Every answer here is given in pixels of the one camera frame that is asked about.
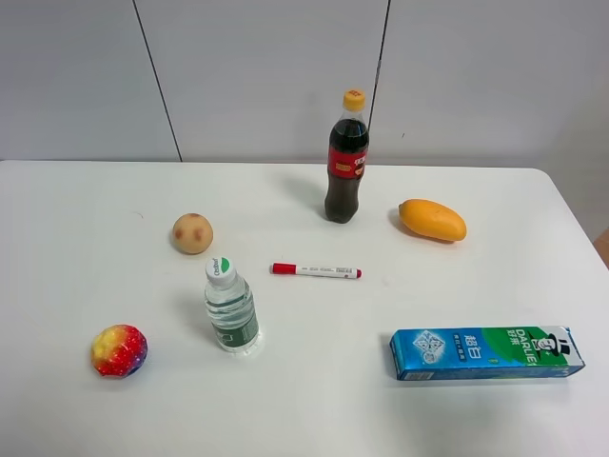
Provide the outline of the red yellow squishy ball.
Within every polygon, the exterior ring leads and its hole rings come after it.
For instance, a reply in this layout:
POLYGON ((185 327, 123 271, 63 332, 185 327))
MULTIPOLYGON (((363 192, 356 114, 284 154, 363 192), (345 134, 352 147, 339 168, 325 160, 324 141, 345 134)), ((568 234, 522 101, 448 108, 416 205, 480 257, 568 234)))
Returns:
POLYGON ((137 371, 147 358, 147 339, 136 327, 114 325, 92 341, 90 361, 100 376, 125 378, 137 371))

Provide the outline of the red whiteboard marker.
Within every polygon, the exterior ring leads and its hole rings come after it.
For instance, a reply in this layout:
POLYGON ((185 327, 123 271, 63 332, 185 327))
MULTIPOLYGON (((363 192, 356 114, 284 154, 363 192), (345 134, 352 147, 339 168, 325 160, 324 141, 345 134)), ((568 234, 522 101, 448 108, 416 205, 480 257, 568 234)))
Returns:
POLYGON ((305 267, 302 265, 288 263, 273 263, 270 266, 270 272, 275 275, 297 275, 352 280, 357 280, 362 277, 362 271, 358 268, 305 267))

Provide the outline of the cola bottle yellow cap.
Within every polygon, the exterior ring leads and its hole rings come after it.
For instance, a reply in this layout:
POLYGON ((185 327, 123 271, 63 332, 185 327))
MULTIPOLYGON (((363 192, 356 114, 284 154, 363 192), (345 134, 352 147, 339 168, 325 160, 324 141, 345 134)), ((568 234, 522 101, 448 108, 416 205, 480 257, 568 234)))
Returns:
POLYGON ((329 221, 338 224, 348 223, 359 208, 359 186, 369 146, 364 107, 365 92, 361 89, 347 90, 343 98, 343 114, 329 135, 324 211, 329 221))

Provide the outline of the small water bottle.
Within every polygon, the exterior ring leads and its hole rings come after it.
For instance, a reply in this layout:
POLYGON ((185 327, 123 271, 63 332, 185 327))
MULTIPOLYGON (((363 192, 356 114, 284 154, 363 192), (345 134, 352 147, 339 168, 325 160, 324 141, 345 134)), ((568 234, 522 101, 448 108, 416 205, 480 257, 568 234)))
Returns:
POLYGON ((248 351, 260 335, 248 282, 226 257, 207 261, 206 278, 206 312, 218 343, 229 352, 248 351))

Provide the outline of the tan spotted round fruit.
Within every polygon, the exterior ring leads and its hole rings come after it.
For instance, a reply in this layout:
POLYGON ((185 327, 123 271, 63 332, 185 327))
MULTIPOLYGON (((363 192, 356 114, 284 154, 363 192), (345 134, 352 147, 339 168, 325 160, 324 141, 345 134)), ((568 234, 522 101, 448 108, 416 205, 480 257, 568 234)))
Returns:
POLYGON ((205 216, 198 213, 182 215, 171 232, 172 244, 185 254, 205 252, 213 241, 213 228, 205 216))

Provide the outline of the yellow mango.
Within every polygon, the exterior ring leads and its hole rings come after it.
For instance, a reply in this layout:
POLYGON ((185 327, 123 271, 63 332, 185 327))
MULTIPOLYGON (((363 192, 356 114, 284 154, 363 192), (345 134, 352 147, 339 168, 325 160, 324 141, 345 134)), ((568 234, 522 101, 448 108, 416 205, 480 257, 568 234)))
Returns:
POLYGON ((410 199, 398 208, 402 223, 417 235, 444 242, 460 242, 467 235, 467 226, 460 215, 442 204, 410 199))

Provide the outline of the blue green toothpaste box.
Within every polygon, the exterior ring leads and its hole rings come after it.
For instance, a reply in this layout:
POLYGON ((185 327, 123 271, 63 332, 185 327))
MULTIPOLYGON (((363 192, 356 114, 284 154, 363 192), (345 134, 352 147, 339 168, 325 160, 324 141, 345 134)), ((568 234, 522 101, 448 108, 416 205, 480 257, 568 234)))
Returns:
POLYGON ((561 326, 400 329, 389 347, 400 381, 565 378, 585 367, 561 326))

